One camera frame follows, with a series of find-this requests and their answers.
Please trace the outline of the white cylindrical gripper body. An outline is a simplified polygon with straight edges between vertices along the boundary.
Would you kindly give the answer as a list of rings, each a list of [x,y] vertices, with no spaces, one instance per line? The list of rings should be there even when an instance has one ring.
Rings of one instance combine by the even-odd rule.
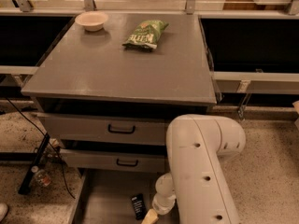
[[[168,197],[156,193],[152,200],[152,207],[158,215],[168,214],[175,206],[176,196],[171,195]]]

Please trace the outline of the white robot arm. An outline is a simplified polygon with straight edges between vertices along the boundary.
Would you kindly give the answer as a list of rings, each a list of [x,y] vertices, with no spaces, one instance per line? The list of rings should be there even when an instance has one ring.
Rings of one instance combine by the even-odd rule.
[[[242,152],[246,135],[233,119],[183,115],[166,132],[170,172],[156,182],[152,207],[141,224],[178,208],[179,224],[240,224],[221,160]]]

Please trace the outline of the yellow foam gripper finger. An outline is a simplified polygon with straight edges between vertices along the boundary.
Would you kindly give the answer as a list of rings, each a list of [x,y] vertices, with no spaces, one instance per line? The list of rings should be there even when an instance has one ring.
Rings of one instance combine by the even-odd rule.
[[[158,214],[154,209],[150,209],[145,215],[141,224],[155,224],[158,221]]]

